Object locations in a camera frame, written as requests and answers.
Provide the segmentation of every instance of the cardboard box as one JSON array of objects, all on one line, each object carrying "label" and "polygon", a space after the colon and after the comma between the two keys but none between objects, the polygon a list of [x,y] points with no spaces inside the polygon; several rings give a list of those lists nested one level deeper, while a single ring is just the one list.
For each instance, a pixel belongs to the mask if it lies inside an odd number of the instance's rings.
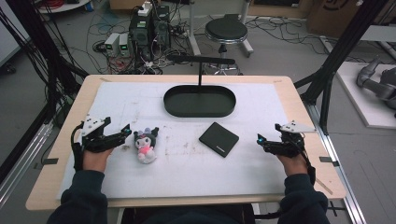
[{"label": "cardboard box", "polygon": [[356,0],[315,0],[306,20],[309,33],[340,37],[359,9]]},{"label": "cardboard box", "polygon": [[111,9],[133,9],[134,7],[141,7],[146,0],[110,0]]},{"label": "cardboard box", "polygon": [[254,4],[254,1],[251,1],[247,14],[249,16],[301,19],[307,17],[312,5],[312,0],[300,0],[297,7],[256,5]]}]

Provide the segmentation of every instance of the plush doll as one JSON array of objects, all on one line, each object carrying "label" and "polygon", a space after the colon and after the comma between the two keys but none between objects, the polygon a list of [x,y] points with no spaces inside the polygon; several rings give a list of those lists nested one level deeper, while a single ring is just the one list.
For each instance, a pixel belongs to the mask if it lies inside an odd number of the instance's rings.
[{"label": "plush doll", "polygon": [[137,148],[137,159],[142,163],[148,164],[153,162],[155,156],[154,147],[159,128],[151,130],[146,128],[144,132],[134,132],[134,145]]}]

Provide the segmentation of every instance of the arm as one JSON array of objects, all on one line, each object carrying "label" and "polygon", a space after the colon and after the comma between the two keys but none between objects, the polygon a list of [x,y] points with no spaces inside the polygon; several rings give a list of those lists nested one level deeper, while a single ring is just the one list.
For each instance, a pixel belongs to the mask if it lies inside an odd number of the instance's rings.
[{"label": "arm", "polygon": [[285,198],[280,202],[282,215],[278,223],[330,223],[326,217],[327,197],[315,191],[311,185],[303,157],[278,158],[288,176],[285,179]]},{"label": "arm", "polygon": [[101,187],[111,151],[84,151],[83,170],[75,173],[72,186],[62,194],[61,206],[51,214],[48,224],[107,223],[107,198]]}]

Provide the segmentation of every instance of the white bracket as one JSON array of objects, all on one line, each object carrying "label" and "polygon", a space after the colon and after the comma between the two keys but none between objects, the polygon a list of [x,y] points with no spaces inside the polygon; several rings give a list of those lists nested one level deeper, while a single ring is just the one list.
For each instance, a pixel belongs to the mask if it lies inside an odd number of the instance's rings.
[{"label": "white bracket", "polygon": [[282,125],[280,127],[280,130],[288,133],[313,133],[316,131],[315,128],[306,126],[301,123],[297,123],[294,120],[292,120],[290,123]]},{"label": "white bracket", "polygon": [[82,136],[87,136],[89,133],[95,131],[97,128],[105,124],[103,119],[93,118],[90,115],[87,115],[85,118],[84,126],[82,127]]}]

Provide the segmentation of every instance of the white paper sheet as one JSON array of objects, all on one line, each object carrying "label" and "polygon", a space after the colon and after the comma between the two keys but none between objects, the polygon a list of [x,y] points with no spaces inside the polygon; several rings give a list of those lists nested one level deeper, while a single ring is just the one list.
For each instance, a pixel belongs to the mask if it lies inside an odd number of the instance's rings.
[{"label": "white paper sheet", "polygon": [[[128,123],[133,131],[160,128],[153,163],[137,160],[132,134],[113,151],[102,192],[109,199],[283,193],[283,166],[256,143],[257,133],[280,141],[275,123],[288,122],[274,85],[224,84],[236,97],[233,113],[192,119],[174,117],[164,109],[163,96],[176,85],[183,83],[101,85],[89,113],[111,117],[105,135],[118,133]],[[239,136],[226,158],[198,140],[214,121]],[[71,185],[73,165],[71,153],[58,199]]]}]

